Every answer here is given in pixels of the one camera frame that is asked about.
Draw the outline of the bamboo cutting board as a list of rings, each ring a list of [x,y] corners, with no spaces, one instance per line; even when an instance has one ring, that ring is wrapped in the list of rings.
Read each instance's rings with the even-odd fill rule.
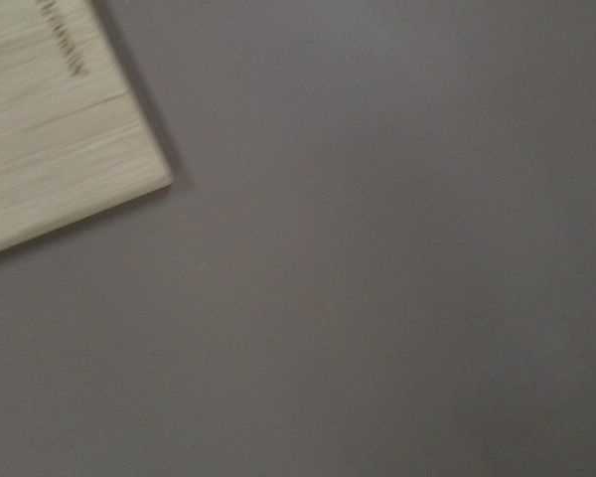
[[[89,1],[0,1],[0,251],[170,185]]]

